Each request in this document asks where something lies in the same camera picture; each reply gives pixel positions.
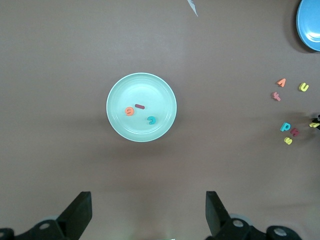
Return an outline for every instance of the blue plate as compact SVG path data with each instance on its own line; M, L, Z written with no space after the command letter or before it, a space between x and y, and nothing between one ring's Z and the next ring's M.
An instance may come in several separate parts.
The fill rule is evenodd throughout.
M320 51L320 0L302 0L296 15L296 28L309 48Z
M149 142L171 128L177 101L170 86L160 77L138 72L123 77L113 86L106 100L106 114L122 137Z

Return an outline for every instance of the white paper piece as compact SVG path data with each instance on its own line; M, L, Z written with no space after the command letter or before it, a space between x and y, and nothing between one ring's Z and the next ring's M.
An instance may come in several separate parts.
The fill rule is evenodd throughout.
M188 3L190 4L190 7L193 9L195 15L198 17L197 10L196 10L196 5L194 4L194 1L193 0L188 0Z

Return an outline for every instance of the red minus sign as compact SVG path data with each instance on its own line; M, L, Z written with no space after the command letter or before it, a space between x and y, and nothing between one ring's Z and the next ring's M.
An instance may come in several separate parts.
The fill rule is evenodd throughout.
M134 105L136 108L138 108L138 109L145 109L145 106L142 106L142 105L139 105L139 104L136 104L136 105Z

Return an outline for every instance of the teal plate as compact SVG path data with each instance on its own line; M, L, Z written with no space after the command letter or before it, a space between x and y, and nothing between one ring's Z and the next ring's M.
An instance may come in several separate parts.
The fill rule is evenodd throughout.
M133 114L126 112L128 107L133 109ZM123 77L113 86L106 100L106 114L122 137L149 142L171 128L177 101L170 86L160 77L138 72Z

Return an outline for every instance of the plate rim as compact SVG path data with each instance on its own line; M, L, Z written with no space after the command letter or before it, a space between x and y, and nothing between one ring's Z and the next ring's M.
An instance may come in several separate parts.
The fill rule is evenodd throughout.
M297 14L296 14L296 29L297 29L297 32L298 32L298 35L300 37L300 39L302 40L302 42L309 48L319 52L320 51L320 42L319 43L316 43L315 45L319 45L319 47L317 46L313 46L312 44L310 43L313 43L312 41L310 41L307 37L306 37L306 34L303 34L305 32L302 32L302 29L301 29L301 19L300 19L300 15L301 15L301 7L302 5L304 4L305 1L308 1L308 0L301 0L300 4L299 4L299 7L298 7L298 10L297 10Z
M148 140L136 140L136 139L131 139L130 137L126 137L124 136L123 134L121 134L120 132L117 131L117 129L114 127L114 125L112 124L112 122L110 121L110 116L109 116L109 113L108 113L108 101L109 101L109 97L110 97L110 94L113 92L113 90L117 87L117 85L123 81L124 79L127 79L133 75L147 75L147 76L152 76L156 79L159 79L161 82L163 82L167 87L168 89L170 90L170 93L172 94L173 98L174 98L174 118L173 118L173 121L172 121L172 124L170 125L170 127L165 131L163 132L161 135L153 138L153 139L148 139ZM123 138L127 139L127 140L130 140L130 141L133 141L133 142L138 142L138 143L146 143L146 142L151 142L151 141L154 141L156 139L159 139L160 137L162 137L164 134L166 134L172 127L172 125L174 124L175 120L176 120L176 116L177 116L177 99L176 99L176 95L174 93L174 91L172 90L172 88L169 86L169 84L164 81L161 77L157 76L157 75L154 75L152 73L148 73L148 72L135 72L135 73L131 73L131 74L128 74L124 77L122 77L120 80L118 80L114 85L113 87L110 89L109 91L109 94L106 98L106 104L105 104L105 110L106 110L106 115L107 115L107 118L108 118L108 121L110 123L110 125L112 126L112 128Z

